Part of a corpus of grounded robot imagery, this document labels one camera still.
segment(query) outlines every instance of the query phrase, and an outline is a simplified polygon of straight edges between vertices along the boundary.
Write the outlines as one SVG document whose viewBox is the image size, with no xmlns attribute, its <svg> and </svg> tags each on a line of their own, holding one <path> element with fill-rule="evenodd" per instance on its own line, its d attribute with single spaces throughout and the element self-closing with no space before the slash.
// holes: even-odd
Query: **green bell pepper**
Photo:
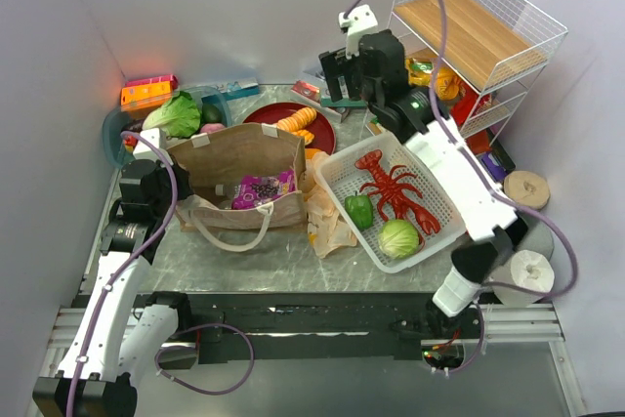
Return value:
<svg viewBox="0 0 625 417">
<path fill-rule="evenodd" d="M 368 195 L 350 195 L 345 199 L 345 210 L 358 229 L 368 229 L 373 225 L 373 204 Z"/>
</svg>

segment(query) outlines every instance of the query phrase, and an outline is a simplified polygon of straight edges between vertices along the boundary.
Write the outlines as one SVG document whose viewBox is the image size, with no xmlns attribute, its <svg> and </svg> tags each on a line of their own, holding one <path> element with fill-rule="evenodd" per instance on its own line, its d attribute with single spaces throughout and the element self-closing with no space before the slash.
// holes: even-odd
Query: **white plastic basket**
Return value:
<svg viewBox="0 0 625 417">
<path fill-rule="evenodd" d="M 378 246 L 378 232 L 384 224 L 376 208 L 381 195 L 371 196 L 374 209 L 374 223 L 373 227 L 369 229 L 359 231 L 345 210 L 344 202 L 346 197 L 359 192 L 360 187 L 364 183 L 374 181 L 368 171 L 358 170 L 354 166 L 355 162 L 369 151 L 376 149 L 382 150 L 380 165 L 387 173 L 395 165 L 406 165 L 406 168 L 398 170 L 394 176 L 401 173 L 414 173 L 418 176 L 418 179 L 406 177 L 401 182 L 410 183 L 419 189 L 423 193 L 423 199 L 409 191 L 405 191 L 404 195 L 408 195 L 412 200 L 430 211 L 440 223 L 440 231 L 438 233 L 426 235 L 414 220 L 412 213 L 410 213 L 409 221 L 423 235 L 425 246 L 408 258 L 392 259 L 384 254 Z M 465 232 L 464 223 L 458 210 L 446 196 L 432 173 L 419 159 L 402 146 L 390 132 L 371 137 L 331 155 L 319 166 L 317 175 L 367 254 L 375 265 L 384 272 L 395 273 L 410 268 L 448 246 Z M 391 204 L 384 206 L 384 213 L 389 217 L 389 220 L 395 218 Z"/>
</svg>

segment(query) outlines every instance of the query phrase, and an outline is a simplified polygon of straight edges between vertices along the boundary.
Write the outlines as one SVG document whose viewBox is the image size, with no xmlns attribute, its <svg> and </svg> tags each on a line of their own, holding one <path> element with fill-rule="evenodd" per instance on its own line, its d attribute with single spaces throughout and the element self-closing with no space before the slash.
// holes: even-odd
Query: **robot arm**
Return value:
<svg viewBox="0 0 625 417">
<path fill-rule="evenodd" d="M 410 85 L 403 45 L 391 31 L 377 32 L 368 6 L 353 9 L 347 19 L 342 13 L 339 20 L 346 47 L 319 55 L 332 100 L 343 98 L 343 77 L 350 99 L 367 102 L 380 123 L 437 178 L 472 239 L 452 253 L 452 269 L 433 298 L 444 316 L 454 317 L 471 303 L 490 272 L 510 257 L 527 226 L 512 207 L 492 197 L 490 189 L 504 196 L 500 186 L 479 164 L 477 174 L 460 153 L 459 146 L 468 149 L 464 139 L 444 104 L 436 103 L 459 144 L 449 141 L 434 117 L 428 88 Z"/>
<path fill-rule="evenodd" d="M 164 147 L 158 129 L 142 137 Z M 165 168 L 146 146 L 137 146 L 138 158 L 121 170 L 121 197 L 109 213 L 103 231 L 98 277 L 94 292 L 107 288 L 108 280 L 163 224 L 171 204 L 171 184 Z M 179 200 L 191 195 L 188 173 L 173 163 Z M 57 376 L 38 378 L 33 399 L 44 416 L 65 413 L 69 383 L 79 362 L 74 407 L 76 415 L 132 416 L 137 405 L 137 387 L 162 344 L 177 331 L 190 327 L 190 305 L 186 294 L 155 292 L 146 302 L 141 320 L 124 340 L 135 297 L 151 267 L 160 239 L 131 263 L 112 284 L 100 312 L 88 352 L 81 356 L 88 324 L 100 295 L 92 295 L 76 337 L 62 360 Z"/>
</svg>

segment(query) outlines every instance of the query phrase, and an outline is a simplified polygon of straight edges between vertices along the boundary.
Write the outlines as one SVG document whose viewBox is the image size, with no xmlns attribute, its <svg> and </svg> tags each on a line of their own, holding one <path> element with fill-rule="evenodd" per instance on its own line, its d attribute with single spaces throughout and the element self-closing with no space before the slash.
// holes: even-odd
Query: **cabbage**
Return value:
<svg viewBox="0 0 625 417">
<path fill-rule="evenodd" d="M 187 92 L 169 99 L 159 109 L 151 112 L 144 121 L 144 130 L 156 127 L 165 131 L 168 137 L 191 137 L 200 125 L 197 104 Z"/>
<path fill-rule="evenodd" d="M 378 233 L 378 245 L 393 259 L 405 258 L 417 252 L 419 232 L 405 220 L 389 220 Z"/>
</svg>

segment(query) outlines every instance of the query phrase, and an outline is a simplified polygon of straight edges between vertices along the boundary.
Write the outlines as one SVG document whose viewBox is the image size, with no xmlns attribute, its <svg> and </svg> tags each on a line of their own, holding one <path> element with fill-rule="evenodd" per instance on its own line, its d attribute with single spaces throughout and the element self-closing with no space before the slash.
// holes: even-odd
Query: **gray countertop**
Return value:
<svg viewBox="0 0 625 417">
<path fill-rule="evenodd" d="M 289 89 L 290 86 L 263 87 L 261 95 L 229 102 L 233 122 L 242 122 L 251 111 L 263 105 L 293 101 Z M 337 151 L 370 136 L 365 127 L 367 120 L 365 110 L 354 109 L 343 123 L 333 123 Z M 113 184 L 112 199 L 119 194 L 116 180 Z M 216 235 L 224 241 L 240 244 L 253 239 L 255 233 L 217 231 Z M 540 231 L 536 236 L 541 247 L 534 247 L 534 250 L 549 251 L 549 257 L 552 249 L 549 245 L 553 247 L 551 234 Z M 386 274 L 373 265 L 360 246 L 340 248 L 325 259 L 317 258 L 303 228 L 270 230 L 253 250 L 231 253 L 216 248 L 199 233 L 181 232 L 174 219 L 140 292 L 433 292 L 449 272 L 450 252 L 456 245 L 413 268 Z M 93 291 L 98 258 L 96 250 L 81 285 L 83 293 Z"/>
</svg>

